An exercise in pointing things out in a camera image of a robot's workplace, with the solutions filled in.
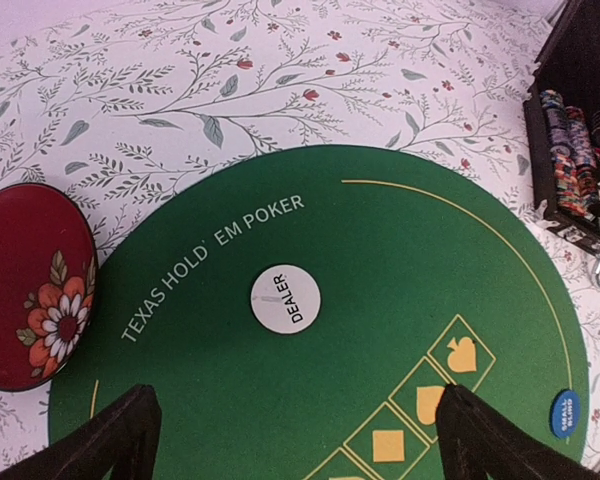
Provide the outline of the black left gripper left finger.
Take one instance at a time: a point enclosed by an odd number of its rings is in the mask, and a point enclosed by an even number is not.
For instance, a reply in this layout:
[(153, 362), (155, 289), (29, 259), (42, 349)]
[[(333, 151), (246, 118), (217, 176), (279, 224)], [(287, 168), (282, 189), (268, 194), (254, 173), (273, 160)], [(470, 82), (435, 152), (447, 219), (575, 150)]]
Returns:
[(136, 385), (83, 426), (0, 472), (0, 479), (151, 479), (161, 408), (150, 385)]

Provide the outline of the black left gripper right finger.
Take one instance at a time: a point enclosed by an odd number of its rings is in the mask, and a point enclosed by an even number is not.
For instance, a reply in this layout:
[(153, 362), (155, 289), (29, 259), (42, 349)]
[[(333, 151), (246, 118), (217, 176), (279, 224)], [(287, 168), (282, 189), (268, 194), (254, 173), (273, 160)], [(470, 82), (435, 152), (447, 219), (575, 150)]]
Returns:
[(437, 435), (446, 479), (600, 480), (600, 469), (535, 440), (461, 385), (443, 390)]

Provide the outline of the blue small blind button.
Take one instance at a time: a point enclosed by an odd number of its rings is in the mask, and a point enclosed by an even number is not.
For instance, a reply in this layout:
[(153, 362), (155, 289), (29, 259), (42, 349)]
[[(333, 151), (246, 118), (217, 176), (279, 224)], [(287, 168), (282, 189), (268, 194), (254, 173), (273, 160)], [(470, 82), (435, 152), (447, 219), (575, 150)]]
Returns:
[(571, 389), (561, 390), (550, 408), (549, 426), (552, 434), (559, 439), (571, 437), (578, 427), (580, 410), (579, 395)]

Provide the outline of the white dealer button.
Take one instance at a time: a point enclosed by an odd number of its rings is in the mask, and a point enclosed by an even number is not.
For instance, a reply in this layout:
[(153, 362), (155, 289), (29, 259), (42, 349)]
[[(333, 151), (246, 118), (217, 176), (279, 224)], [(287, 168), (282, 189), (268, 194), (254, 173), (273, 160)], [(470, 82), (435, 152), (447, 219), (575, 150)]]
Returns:
[(321, 304), (316, 280), (295, 265), (271, 266), (251, 287), (250, 306), (256, 320), (280, 335), (295, 335), (309, 328), (318, 318)]

